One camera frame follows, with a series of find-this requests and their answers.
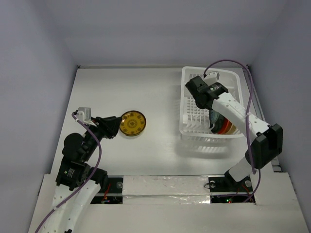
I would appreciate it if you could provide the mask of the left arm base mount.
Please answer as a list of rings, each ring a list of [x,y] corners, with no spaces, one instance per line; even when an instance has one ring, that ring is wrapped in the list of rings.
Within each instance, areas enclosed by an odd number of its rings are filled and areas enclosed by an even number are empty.
[[[91,204],[122,204],[123,176],[109,176],[105,189],[101,189]]]

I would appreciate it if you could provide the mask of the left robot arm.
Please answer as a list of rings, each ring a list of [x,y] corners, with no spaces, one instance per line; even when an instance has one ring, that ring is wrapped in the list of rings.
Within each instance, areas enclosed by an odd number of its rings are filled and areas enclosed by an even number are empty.
[[[71,133],[64,140],[52,206],[37,233],[75,232],[95,195],[108,187],[107,171],[99,168],[101,140],[117,135],[122,118],[85,118],[82,111],[72,113],[72,117],[86,132]]]

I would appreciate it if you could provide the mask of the blue patterned plate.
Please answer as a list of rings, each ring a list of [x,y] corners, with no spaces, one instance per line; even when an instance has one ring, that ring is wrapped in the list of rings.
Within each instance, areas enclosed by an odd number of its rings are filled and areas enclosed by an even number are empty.
[[[227,124],[228,120],[217,111],[209,111],[210,130],[213,134],[218,134]]]

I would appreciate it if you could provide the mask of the tan plate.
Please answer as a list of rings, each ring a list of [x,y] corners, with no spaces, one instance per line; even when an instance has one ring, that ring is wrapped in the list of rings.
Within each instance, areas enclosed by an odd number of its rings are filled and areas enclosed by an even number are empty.
[[[229,133],[232,135],[236,135],[236,134],[240,134],[240,131],[236,126],[233,125]]]

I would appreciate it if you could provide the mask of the white plastic dish rack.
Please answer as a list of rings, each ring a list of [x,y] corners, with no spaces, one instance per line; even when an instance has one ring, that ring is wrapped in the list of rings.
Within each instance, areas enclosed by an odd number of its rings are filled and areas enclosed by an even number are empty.
[[[199,109],[195,100],[186,89],[185,84],[195,76],[203,77],[203,67],[182,68],[181,75],[181,98],[180,98],[180,120],[179,130],[183,136],[199,137],[201,139],[215,138],[215,139],[233,139],[243,137],[243,134],[213,134],[210,130],[209,111],[207,109]],[[218,82],[223,84],[231,93],[231,95],[243,105],[242,88],[239,75],[230,70],[211,68],[207,74],[212,71],[218,71],[220,78]]]

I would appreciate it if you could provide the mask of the yellow patterned plate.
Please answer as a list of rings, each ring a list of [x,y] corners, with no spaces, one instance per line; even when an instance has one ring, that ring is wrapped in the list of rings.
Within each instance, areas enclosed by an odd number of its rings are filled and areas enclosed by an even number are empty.
[[[127,111],[122,114],[120,131],[129,137],[140,135],[146,128],[146,117],[137,110]]]

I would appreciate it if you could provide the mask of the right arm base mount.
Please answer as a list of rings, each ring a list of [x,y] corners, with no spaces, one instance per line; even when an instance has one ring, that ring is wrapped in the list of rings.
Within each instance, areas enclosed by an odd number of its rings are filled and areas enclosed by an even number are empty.
[[[235,180],[227,171],[224,175],[211,175],[204,188],[210,192],[211,203],[256,203],[250,175]]]

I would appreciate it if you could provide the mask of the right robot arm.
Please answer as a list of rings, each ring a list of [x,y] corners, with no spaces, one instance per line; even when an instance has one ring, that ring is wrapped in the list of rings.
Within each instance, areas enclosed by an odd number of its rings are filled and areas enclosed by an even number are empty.
[[[225,173],[224,185],[228,190],[237,189],[246,176],[261,170],[282,153],[283,128],[278,124],[270,125],[250,113],[221,83],[207,85],[196,76],[185,87],[198,108],[223,115],[247,139],[248,149],[244,158]]]

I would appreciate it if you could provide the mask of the orange plate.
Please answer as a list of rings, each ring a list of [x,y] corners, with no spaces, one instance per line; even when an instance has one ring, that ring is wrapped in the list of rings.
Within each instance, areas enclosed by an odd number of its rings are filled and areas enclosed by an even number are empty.
[[[222,127],[222,134],[232,134],[232,129],[234,128],[234,125],[228,120],[225,119],[223,127]]]

